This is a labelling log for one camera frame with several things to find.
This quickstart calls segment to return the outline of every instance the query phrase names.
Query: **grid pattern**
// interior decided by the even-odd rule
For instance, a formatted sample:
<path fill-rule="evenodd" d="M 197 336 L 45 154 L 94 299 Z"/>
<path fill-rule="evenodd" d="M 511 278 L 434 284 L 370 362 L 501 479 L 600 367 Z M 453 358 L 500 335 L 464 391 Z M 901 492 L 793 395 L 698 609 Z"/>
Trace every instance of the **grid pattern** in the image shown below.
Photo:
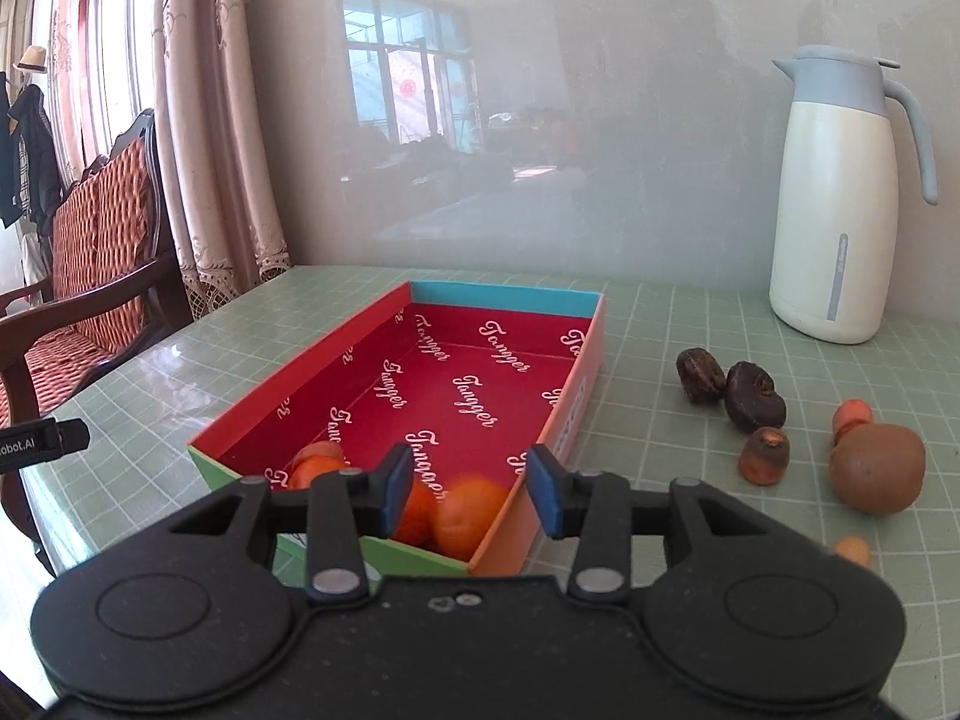
<path fill-rule="evenodd" d="M 603 290 L 605 359 L 571 464 L 665 490 L 701 477 L 815 541 L 862 536 L 874 570 L 904 601 L 908 633 L 885 696 L 915 720 L 960 707 L 960 327 L 891 317 L 862 346 L 818 343 L 776 320 L 762 295 L 652 284 L 462 271 L 296 268 L 168 338 L 56 411 L 82 416 L 90 449 L 25 476 L 48 552 L 75 565 L 205 493 L 184 447 L 257 382 L 408 278 Z M 774 488 L 736 472 L 743 437 L 722 408 L 683 398 L 673 361 L 707 346 L 724 367 L 750 359 L 787 401 L 791 464 Z M 827 478 L 830 418 L 861 397 L 925 439 L 915 506 L 875 518 L 837 500 Z M 539 541 L 527 570 L 568 576 L 574 539 Z M 634 582 L 664 571 L 656 538 L 634 538 Z M 299 581 L 299 565 L 277 567 Z"/>

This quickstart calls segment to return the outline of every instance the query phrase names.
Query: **thermos handle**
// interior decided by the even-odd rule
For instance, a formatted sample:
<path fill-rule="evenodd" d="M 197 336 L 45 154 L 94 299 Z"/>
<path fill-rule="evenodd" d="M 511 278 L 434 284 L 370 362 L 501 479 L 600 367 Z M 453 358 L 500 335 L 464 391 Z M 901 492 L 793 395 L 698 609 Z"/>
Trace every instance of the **thermos handle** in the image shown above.
<path fill-rule="evenodd" d="M 920 193 L 930 205 L 937 204 L 937 172 L 933 167 L 933 141 L 930 127 L 920 110 L 920 103 L 904 84 L 883 79 L 883 93 L 904 107 L 906 118 L 913 130 L 913 142 L 917 145 L 917 161 L 920 163 Z"/>

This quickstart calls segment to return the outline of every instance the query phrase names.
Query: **thermos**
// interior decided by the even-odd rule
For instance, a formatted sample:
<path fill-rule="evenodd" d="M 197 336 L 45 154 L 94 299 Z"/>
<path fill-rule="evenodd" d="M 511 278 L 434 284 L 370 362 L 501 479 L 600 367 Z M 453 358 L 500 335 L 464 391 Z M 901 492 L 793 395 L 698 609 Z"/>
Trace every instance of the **thermos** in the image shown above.
<path fill-rule="evenodd" d="M 906 109 L 923 199 L 937 204 L 930 132 L 899 68 L 834 46 L 774 64 L 794 82 L 776 211 L 770 303 L 814 338 L 862 343 L 880 328 L 896 245 L 899 187 L 886 98 Z"/>

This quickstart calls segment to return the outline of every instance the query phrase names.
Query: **red box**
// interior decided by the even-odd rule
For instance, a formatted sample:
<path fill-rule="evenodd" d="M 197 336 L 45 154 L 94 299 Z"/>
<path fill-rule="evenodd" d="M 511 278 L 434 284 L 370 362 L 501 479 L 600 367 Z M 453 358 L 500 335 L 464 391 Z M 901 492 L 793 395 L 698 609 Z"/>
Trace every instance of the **red box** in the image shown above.
<path fill-rule="evenodd" d="M 464 474 L 510 494 L 469 563 L 364 538 L 376 572 L 511 574 L 539 523 L 523 486 L 524 450 L 563 463 L 603 357 L 600 293 L 407 282 L 306 348 L 191 442 L 211 488 L 263 474 L 275 488 L 316 440 L 370 469 L 399 440 L 438 498 Z M 281 541 L 302 555 L 302 539 Z"/>

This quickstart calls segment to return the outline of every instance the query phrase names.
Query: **hat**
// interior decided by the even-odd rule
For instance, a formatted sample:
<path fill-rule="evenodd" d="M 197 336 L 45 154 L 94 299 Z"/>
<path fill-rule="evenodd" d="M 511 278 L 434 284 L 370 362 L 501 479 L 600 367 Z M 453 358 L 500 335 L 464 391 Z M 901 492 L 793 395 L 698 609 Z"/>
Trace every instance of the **hat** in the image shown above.
<path fill-rule="evenodd" d="M 47 50 L 42 46 L 27 46 L 20 61 L 13 66 L 24 73 L 46 73 Z"/>

